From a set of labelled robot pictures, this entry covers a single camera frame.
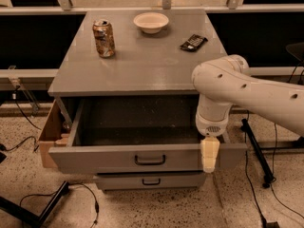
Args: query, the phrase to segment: speckled floor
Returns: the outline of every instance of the speckled floor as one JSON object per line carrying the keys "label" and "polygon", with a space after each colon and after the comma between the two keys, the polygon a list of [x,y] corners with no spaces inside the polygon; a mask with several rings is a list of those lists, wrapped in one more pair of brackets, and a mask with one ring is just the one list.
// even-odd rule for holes
{"label": "speckled floor", "polygon": [[[30,113],[29,104],[21,104]],[[50,104],[42,104],[42,110],[32,121],[42,127]],[[228,132],[233,143],[244,142],[239,129],[246,115],[231,115]],[[272,141],[274,125],[257,115],[251,115],[249,123],[260,142]],[[297,136],[278,128],[280,141],[295,140]],[[0,143],[12,147],[25,137],[38,137],[39,130],[23,118],[14,104],[0,106]],[[271,189],[262,188],[263,172],[253,148],[249,146],[248,172],[256,190],[256,198],[268,222],[277,221],[282,228],[304,227],[304,219],[281,206]],[[262,227],[249,182],[245,176],[245,156],[233,170],[216,171],[208,175],[200,188],[155,189],[138,191],[98,190],[91,176],[64,175],[56,169],[43,168],[40,154],[33,153],[33,140],[19,149],[6,153],[0,163],[0,195],[15,203],[28,194],[49,194],[56,191],[63,181],[83,182],[92,189],[100,204],[96,227]],[[266,155],[272,168],[272,154]],[[273,184],[276,195],[286,205],[304,214],[304,151],[275,155]],[[39,215],[49,198],[34,197],[23,201],[23,207]],[[70,187],[70,192],[57,204],[44,227],[91,227],[96,214],[94,198],[81,186]],[[0,210],[0,227],[22,227],[21,221]]]}

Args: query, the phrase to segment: desk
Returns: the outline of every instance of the desk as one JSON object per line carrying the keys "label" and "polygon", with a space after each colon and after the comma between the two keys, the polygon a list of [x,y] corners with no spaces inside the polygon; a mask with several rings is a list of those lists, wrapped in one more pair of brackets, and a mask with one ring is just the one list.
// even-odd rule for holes
{"label": "desk", "polygon": [[[226,52],[203,9],[157,10],[170,22],[154,35],[133,24],[146,11],[89,11],[49,89],[71,124],[67,147],[49,154],[64,173],[98,174],[103,190],[200,186],[205,179],[191,74]],[[112,24],[116,44],[107,59],[92,33],[101,18]],[[194,53],[180,50],[194,33],[208,42]],[[234,166],[244,149],[226,146],[218,166]]]}

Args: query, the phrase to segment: black package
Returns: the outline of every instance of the black package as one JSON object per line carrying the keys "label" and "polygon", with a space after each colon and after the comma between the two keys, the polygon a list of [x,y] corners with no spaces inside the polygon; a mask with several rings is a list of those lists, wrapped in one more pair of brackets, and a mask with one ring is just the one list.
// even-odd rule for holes
{"label": "black package", "polygon": [[207,41],[207,38],[197,34],[193,34],[185,43],[180,46],[180,49],[187,51],[197,51],[201,47],[201,45]]}

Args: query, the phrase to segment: gray tabletop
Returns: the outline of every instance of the gray tabletop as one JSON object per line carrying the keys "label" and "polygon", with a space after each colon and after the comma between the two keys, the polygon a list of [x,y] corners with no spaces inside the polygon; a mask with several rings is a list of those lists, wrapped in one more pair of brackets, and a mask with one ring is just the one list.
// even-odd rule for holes
{"label": "gray tabletop", "polygon": [[[169,24],[153,35],[133,24],[143,9],[92,10],[86,13],[48,93],[55,97],[163,94],[195,91],[192,70],[226,55],[203,9],[150,10],[165,14]],[[104,18],[113,27],[116,54],[100,58],[92,25]],[[197,52],[180,45],[192,34],[208,39]]]}

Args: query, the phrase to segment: drawer handle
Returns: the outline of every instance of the drawer handle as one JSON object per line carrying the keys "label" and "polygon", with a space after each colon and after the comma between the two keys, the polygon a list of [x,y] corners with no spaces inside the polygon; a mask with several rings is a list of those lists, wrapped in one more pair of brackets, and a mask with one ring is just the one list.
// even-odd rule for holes
{"label": "drawer handle", "polygon": [[142,185],[144,186],[157,186],[160,184],[161,184],[161,179],[158,179],[157,182],[152,182],[152,181],[146,182],[144,179],[142,179]]}
{"label": "drawer handle", "polygon": [[137,165],[162,165],[165,163],[165,155],[162,155],[162,160],[159,162],[139,162],[139,157],[135,156],[135,163]]}

